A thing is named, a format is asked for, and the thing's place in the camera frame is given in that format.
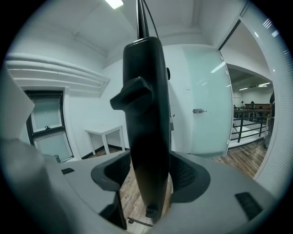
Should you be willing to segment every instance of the glass door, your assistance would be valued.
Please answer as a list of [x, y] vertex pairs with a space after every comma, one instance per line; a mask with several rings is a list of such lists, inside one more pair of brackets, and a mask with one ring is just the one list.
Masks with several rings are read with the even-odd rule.
[[224, 156], [233, 122], [233, 95], [221, 53], [214, 48], [184, 46], [193, 93], [191, 154]]

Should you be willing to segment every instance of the white table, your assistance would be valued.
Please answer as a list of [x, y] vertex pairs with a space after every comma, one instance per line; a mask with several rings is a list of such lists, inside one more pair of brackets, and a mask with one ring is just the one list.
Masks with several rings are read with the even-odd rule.
[[94, 148], [90, 133], [102, 136], [102, 140], [103, 140], [103, 144], [104, 144], [104, 147], [105, 147], [106, 154], [110, 154], [106, 134], [115, 132], [117, 130], [119, 130], [120, 144], [121, 144], [122, 151], [125, 151], [125, 144], [124, 144], [124, 139], [123, 139], [122, 126], [109, 128], [109, 127], [107, 127], [105, 125], [98, 125], [98, 126], [95, 126], [95, 128], [91, 128], [91, 130], [86, 129], [86, 132], [88, 133], [88, 136], [89, 136], [90, 141], [92, 143], [92, 154], [95, 155], [96, 152], [95, 152], [95, 148]]

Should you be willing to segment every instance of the cable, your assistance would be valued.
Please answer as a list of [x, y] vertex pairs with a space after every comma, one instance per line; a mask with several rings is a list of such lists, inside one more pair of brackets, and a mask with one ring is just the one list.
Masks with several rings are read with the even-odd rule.
[[151, 18], [151, 20], [152, 20], [152, 24], [154, 25], [154, 28], [155, 28], [155, 31], [156, 31], [157, 38], [159, 38], [159, 36], [158, 36], [158, 34], [157, 34], [157, 29], [156, 29], [156, 26], [155, 26], [154, 20], [152, 19], [152, 15], [151, 15], [151, 13], [150, 13], [150, 10], [149, 10], [148, 7], [147, 7], [147, 3], [146, 3], [145, 0], [143, 0], [143, 3], [145, 4], [146, 9], [147, 9], [147, 11], [148, 11], [148, 14], [149, 14], [149, 16], [150, 16], [150, 18]]

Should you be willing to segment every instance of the door handle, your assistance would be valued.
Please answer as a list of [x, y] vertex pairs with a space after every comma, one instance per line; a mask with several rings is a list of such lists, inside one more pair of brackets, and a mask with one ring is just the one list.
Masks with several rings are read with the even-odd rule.
[[203, 110], [203, 109], [193, 109], [192, 112], [193, 112], [194, 114], [200, 114], [200, 113], [203, 113], [203, 112], [206, 112], [206, 111]]

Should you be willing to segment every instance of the white desk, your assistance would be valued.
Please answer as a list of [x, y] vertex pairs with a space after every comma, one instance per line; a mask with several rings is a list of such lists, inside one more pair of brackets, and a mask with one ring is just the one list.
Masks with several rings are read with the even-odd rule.
[[89, 136], [90, 141], [92, 143], [92, 154], [95, 155], [96, 152], [95, 152], [95, 148], [94, 148], [90, 133], [102, 136], [102, 140], [103, 140], [103, 144], [104, 144], [104, 147], [105, 147], [106, 154], [110, 154], [106, 134], [112, 133], [112, 132], [117, 131], [117, 130], [119, 130], [120, 144], [121, 144], [122, 151], [125, 151], [125, 144], [124, 144], [124, 139], [123, 139], [122, 126], [109, 128], [109, 127], [107, 127], [105, 125], [99, 125], [99, 126], [95, 126], [95, 128], [92, 128], [91, 130], [86, 129], [86, 132], [88, 133], [88, 136]]

